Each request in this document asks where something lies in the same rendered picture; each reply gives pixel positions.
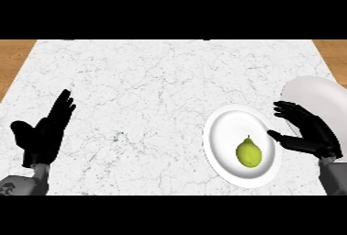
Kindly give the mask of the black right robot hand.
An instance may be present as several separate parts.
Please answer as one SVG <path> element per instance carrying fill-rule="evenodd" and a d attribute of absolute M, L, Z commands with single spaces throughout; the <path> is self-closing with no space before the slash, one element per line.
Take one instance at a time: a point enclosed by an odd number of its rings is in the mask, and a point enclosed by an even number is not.
<path fill-rule="evenodd" d="M 292 137 L 269 129 L 267 134 L 280 146 L 291 151 L 313 154 L 319 159 L 328 157 L 340 159 L 342 153 L 338 138 L 322 118 L 288 101 L 276 101 L 273 105 L 273 115 L 283 118 L 301 133 L 300 137 Z"/>

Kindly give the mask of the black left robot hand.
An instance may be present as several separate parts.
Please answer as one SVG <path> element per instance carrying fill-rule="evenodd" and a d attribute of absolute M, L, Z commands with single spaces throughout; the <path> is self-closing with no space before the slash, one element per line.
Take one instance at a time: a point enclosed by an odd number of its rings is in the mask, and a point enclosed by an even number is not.
<path fill-rule="evenodd" d="M 55 161 L 74 109 L 71 91 L 63 90 L 49 115 L 41 118 L 35 127 L 21 120 L 10 123 L 16 145 L 25 151 L 24 168 L 29 168 L 32 164 L 50 164 Z"/>

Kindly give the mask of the white plate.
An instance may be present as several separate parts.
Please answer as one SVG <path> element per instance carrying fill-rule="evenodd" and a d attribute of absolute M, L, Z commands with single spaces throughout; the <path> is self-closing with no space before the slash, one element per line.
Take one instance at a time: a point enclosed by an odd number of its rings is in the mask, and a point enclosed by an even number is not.
<path fill-rule="evenodd" d="M 217 108 L 204 127 L 204 150 L 218 176 L 244 188 L 264 186 L 276 177 L 282 149 L 267 130 L 266 116 L 245 105 Z"/>
<path fill-rule="evenodd" d="M 317 115 L 338 138 L 342 162 L 347 161 L 347 89 L 317 76 L 294 78 L 283 86 L 280 101 L 300 105 Z"/>

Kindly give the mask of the green pear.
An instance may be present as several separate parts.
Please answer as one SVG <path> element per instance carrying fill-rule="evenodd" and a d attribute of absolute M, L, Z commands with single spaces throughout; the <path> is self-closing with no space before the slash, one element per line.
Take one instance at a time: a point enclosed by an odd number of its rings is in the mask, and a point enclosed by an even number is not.
<path fill-rule="evenodd" d="M 254 144 L 251 137 L 246 137 L 236 148 L 236 157 L 239 163 L 248 167 L 254 168 L 261 162 L 261 150 Z"/>

